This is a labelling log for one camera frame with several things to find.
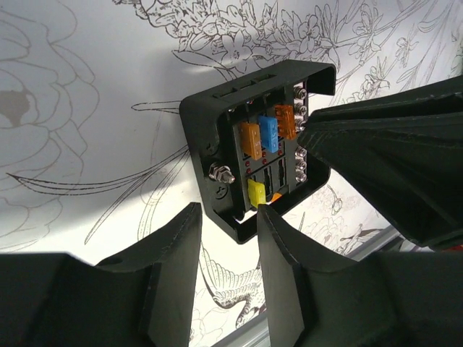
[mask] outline black plastic housing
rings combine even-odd
[[[339,172],[404,237],[463,244],[463,76],[317,110],[298,143]]]
[[[272,346],[462,345],[463,253],[374,252],[355,262],[258,209]]]
[[[296,140],[279,138],[282,153],[269,153],[265,165],[254,161],[245,165],[247,156],[241,149],[238,124],[254,122],[262,113],[271,115],[275,105],[292,105],[294,86],[299,83],[303,83],[307,93],[334,95],[336,68],[331,64],[286,60],[194,94],[180,103],[180,116],[205,213],[239,244],[257,232],[255,215],[243,221],[245,213],[252,209],[247,196],[248,178],[264,183],[267,168],[271,190],[267,201],[272,194],[281,194],[282,197],[272,202],[273,209],[280,214],[328,181],[329,167],[309,155],[306,157],[307,181],[296,182]],[[304,104],[308,107],[308,96]],[[213,163],[230,167],[235,182],[223,184],[210,179]]]
[[[0,254],[0,346],[187,347],[201,206],[90,266],[69,254]]]

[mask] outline metal screw terminal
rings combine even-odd
[[[303,87],[295,87],[294,88],[294,97],[296,99],[305,99],[307,97],[307,91]]]
[[[302,158],[296,159],[296,169],[304,171],[307,168],[307,163]]]
[[[294,104],[294,112],[301,116],[304,116],[307,113],[307,106],[302,105],[301,103]]]
[[[303,126],[304,124],[304,119],[296,119],[296,132],[302,132],[304,131],[305,127]]]
[[[230,168],[225,165],[214,163],[209,168],[209,178],[225,184],[232,184],[235,181]]]
[[[307,155],[307,150],[304,147],[298,147],[296,149],[296,156],[304,158]]]
[[[307,181],[307,175],[301,170],[296,170],[296,182],[302,183],[305,181]]]

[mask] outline leaf illustration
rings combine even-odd
[[[180,101],[154,101],[152,103],[136,103],[131,107],[134,111],[159,111],[179,114]]]
[[[339,0],[336,0],[331,19],[331,33],[335,33],[338,25]]]
[[[404,11],[404,5],[402,3],[402,0],[397,0],[397,6],[399,7],[400,12]]]
[[[151,194],[145,206],[145,209],[143,210],[142,218],[140,219],[140,223],[138,225],[138,240],[141,240],[149,234],[151,234],[151,223],[153,222],[153,216],[156,211],[156,208],[158,207],[158,203],[161,201],[161,198],[167,192],[172,182],[179,175],[180,171],[187,163],[189,157],[190,154],[188,152],[179,157],[174,167],[167,173],[167,175],[161,180],[161,182],[159,182],[158,186],[154,189],[154,192]]]
[[[142,186],[153,174],[161,170],[166,166],[166,164],[174,161],[178,157],[184,157],[185,155],[189,155],[187,146],[180,148],[174,154],[170,155],[160,163],[154,165],[151,170],[144,176],[140,177],[137,181],[135,181],[124,193],[121,194],[117,198],[117,200],[104,212],[104,214],[96,221],[95,225],[92,227],[90,232],[88,233],[87,237],[85,237],[84,244],[87,244],[95,232],[100,228],[100,226],[104,223],[106,219],[111,216],[111,214],[118,208],[135,190],[137,190],[140,186]]]
[[[172,51],[178,60],[197,67],[214,67],[217,69],[227,69],[218,61],[198,52],[193,51]]]
[[[143,177],[142,179],[139,179],[136,181],[132,186],[130,186],[120,197],[117,198],[117,200],[109,206],[109,208],[104,211],[103,215],[96,221],[95,225],[91,228],[90,232],[88,235],[85,237],[84,244],[87,244],[90,239],[92,238],[93,235],[95,235],[95,232],[100,228],[100,226],[104,223],[106,219],[115,211],[115,209],[118,208],[120,204],[122,204],[130,195],[133,193],[139,186],[141,186],[147,179],[149,179],[154,172],[151,175],[147,175],[146,177]]]
[[[222,77],[226,81],[229,81],[230,77],[232,79],[237,77],[224,65],[204,54],[193,51],[172,51],[172,53],[178,58],[178,60],[183,61],[184,63],[195,65],[197,67],[214,68],[218,73],[222,75]]]
[[[59,183],[59,182],[51,182],[51,181],[44,181],[41,179],[29,179],[27,177],[15,176],[10,174],[13,179],[16,179],[19,183],[23,186],[27,187],[28,189],[41,193],[41,194],[49,194],[49,195],[90,195],[96,193],[107,192],[112,189],[117,189],[123,187],[133,181],[136,181],[140,177],[146,175],[146,173],[150,169],[137,173],[135,175],[131,175],[128,177],[124,177],[122,179],[116,179],[113,181],[101,182],[101,183],[89,183],[89,184],[76,184],[76,183]]]
[[[397,83],[401,83],[405,80],[408,80],[413,74],[416,74],[417,68],[419,65],[412,67],[411,69],[408,69],[406,72],[404,72],[396,81]]]
[[[350,23],[363,5],[363,0],[354,0],[346,14],[346,23]]]
[[[323,17],[325,18],[325,28],[327,33],[331,33],[331,8],[330,5],[325,4],[325,7],[323,8]]]
[[[441,21],[441,17],[442,17],[442,14],[436,17],[435,19],[430,20],[429,22],[419,22],[418,29],[422,33],[429,33],[439,24],[439,22]]]

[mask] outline black fuse box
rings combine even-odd
[[[334,95],[335,84],[331,64],[286,60],[180,103],[205,213],[237,243],[256,234],[259,204],[282,215],[328,181],[297,136],[308,95]]]

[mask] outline wall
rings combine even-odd
[[[0,250],[118,252],[200,201],[179,100],[282,59],[337,66],[312,110],[443,80],[462,69],[462,15],[459,0],[3,0]],[[388,225],[335,172],[285,218],[342,254]],[[203,247],[191,346],[265,309],[256,240],[206,219]],[[213,266],[247,273],[246,295],[225,304],[239,288]]]

